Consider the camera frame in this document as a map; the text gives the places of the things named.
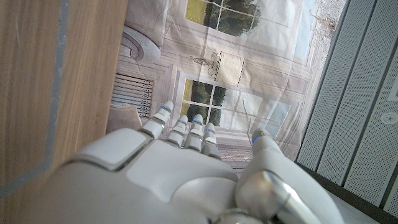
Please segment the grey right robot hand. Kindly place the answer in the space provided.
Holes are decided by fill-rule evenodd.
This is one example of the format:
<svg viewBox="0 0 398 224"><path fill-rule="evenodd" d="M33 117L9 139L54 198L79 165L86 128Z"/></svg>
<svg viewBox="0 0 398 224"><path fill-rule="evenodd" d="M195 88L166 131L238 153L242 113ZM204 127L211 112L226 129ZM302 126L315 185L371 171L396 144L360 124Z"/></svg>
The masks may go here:
<svg viewBox="0 0 398 224"><path fill-rule="evenodd" d="M23 206L18 223L342 223L327 191L257 128L241 174L223 162L215 127L174 105L138 130L123 128L64 162Z"/></svg>

